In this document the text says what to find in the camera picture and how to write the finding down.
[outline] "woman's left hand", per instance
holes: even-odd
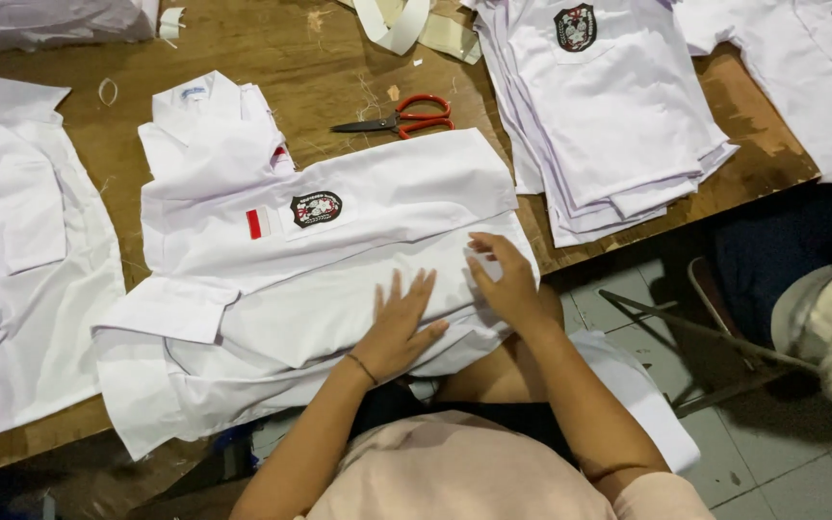
[[[448,323],[440,319],[415,333],[435,285],[434,269],[428,274],[420,269],[406,295],[401,294],[400,284],[400,272],[395,269],[387,301],[384,289],[377,286],[375,325],[351,352],[379,383],[409,368],[448,329]]]

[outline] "leg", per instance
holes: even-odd
[[[564,325],[564,308],[550,286],[541,284],[538,298],[545,311]],[[440,402],[546,403],[547,393],[525,342],[513,333],[487,356],[448,376],[435,395]]]

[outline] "shirt sleeve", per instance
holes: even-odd
[[[691,55],[710,54],[734,38],[745,10],[744,0],[678,0],[674,6]]]
[[[689,481],[672,473],[635,479],[612,509],[618,520],[715,520]]]

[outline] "embroidered badge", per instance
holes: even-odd
[[[554,17],[554,25],[560,47],[569,53],[583,52],[595,41],[595,15],[589,4],[561,9]]]
[[[317,192],[291,199],[294,223],[302,228],[335,220],[342,212],[342,199],[332,192]]]

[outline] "wooden table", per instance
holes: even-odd
[[[451,101],[459,128],[477,127],[509,161],[509,141],[497,114],[486,67],[467,65],[417,45],[397,56],[372,44],[354,14],[328,0],[192,0],[178,49],[165,41],[63,47],[0,53],[0,76],[69,86],[58,109],[79,158],[102,193],[117,229],[128,289],[149,276],[143,260],[140,187],[151,179],[137,126],[151,120],[151,96],[217,69],[237,83],[260,86],[287,136],[294,160],[306,167],[396,139],[332,134],[331,125],[388,114],[403,97],[432,92]],[[175,6],[170,1],[166,6]],[[462,20],[455,0],[436,12]],[[422,59],[414,66],[413,60]],[[763,96],[733,47],[695,61],[715,120],[742,149],[699,193],[676,202],[667,215],[598,242],[556,250],[545,202],[520,197],[519,217],[543,274],[784,190],[816,177],[814,163]],[[112,106],[98,98],[104,78],[117,84]],[[0,434],[0,467],[108,429],[101,398],[23,428]]]

